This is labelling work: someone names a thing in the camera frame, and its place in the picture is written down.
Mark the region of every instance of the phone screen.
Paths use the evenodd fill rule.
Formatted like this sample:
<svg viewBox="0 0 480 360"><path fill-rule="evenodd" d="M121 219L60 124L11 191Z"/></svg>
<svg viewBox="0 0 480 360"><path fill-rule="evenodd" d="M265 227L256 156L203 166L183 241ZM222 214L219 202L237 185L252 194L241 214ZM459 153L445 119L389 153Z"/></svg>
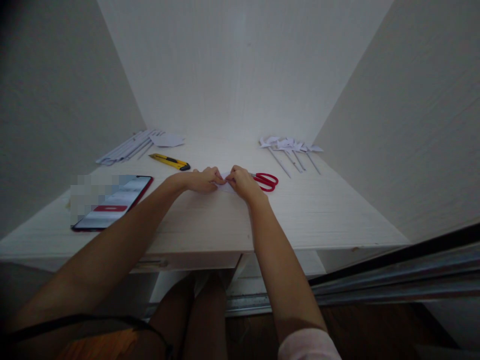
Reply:
<svg viewBox="0 0 480 360"><path fill-rule="evenodd" d="M152 180L151 176L137 176L130 180L102 204L85 215L71 229L74 231L98 231L108 228L132 208Z"/></svg>

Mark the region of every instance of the hand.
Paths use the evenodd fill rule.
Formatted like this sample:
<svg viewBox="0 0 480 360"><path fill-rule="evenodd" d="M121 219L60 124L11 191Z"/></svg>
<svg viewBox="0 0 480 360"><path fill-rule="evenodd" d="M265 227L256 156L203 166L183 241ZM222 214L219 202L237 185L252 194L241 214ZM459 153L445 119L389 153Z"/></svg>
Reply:
<svg viewBox="0 0 480 360"><path fill-rule="evenodd" d="M213 183L226 184L216 166L207 167L202 172L194 169L193 172L184 172L182 175L185 176L186 188L201 194L208 194L217 190Z"/></svg>
<svg viewBox="0 0 480 360"><path fill-rule="evenodd" d="M238 165L231 168L230 175L225 178L231 187L236 191L238 196L245 200L249 205L254 201L268 200L259 184L254 180L252 175Z"/></svg>

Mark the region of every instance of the leg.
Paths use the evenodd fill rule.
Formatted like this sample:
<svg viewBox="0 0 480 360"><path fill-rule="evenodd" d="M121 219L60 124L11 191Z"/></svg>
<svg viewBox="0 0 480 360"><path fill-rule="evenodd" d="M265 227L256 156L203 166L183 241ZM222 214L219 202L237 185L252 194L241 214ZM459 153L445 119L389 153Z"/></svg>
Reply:
<svg viewBox="0 0 480 360"><path fill-rule="evenodd" d="M158 308L148 322L157 329L165 340L173 345L173 356L179 359L189 312L194 301L193 276L189 275L175 284L161 300ZM159 336L152 331L140 331L138 342L127 359L164 359L165 346Z"/></svg>
<svg viewBox="0 0 480 360"><path fill-rule="evenodd" d="M225 309L227 295L218 274L212 273L193 302L183 359L227 359Z"/></svg>

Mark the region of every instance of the black strap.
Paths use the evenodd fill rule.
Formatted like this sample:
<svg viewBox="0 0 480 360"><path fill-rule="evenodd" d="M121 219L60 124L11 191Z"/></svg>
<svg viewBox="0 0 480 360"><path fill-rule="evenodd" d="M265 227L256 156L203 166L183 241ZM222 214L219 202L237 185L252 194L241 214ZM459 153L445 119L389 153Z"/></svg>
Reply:
<svg viewBox="0 0 480 360"><path fill-rule="evenodd" d="M33 326L29 326L9 334L5 334L3 337L3 340L6 343L18 343L23 340L34 338L38 335L49 333L69 325L83 323L86 321L98 321L98 320L117 320L122 323L126 323L133 326L136 331L137 330L152 331L155 334L157 334L160 337L161 341L165 344L165 347L166 347L165 358L170 359L173 355L173 351L174 351L173 346L170 345L165 340L164 336L160 332L158 332L150 324L142 320L139 320L133 316L128 316L128 315L127 316L98 316L98 315L89 315L89 314L69 315L69 316L61 317L55 320L50 320L50 321L42 322Z"/></svg>

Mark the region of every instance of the scissors handle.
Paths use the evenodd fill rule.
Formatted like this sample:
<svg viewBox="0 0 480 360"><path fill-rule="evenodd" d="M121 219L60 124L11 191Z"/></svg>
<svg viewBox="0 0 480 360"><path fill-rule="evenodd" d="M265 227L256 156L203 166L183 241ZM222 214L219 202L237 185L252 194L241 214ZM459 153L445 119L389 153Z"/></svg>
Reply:
<svg viewBox="0 0 480 360"><path fill-rule="evenodd" d="M262 189L266 193L270 193L273 190L275 190L275 187L279 183L279 180L275 176L264 173L264 172L257 172L255 174L251 174L251 175L259 183L267 185L267 186L270 187L270 188L264 188L264 187L260 186L260 189Z"/></svg>

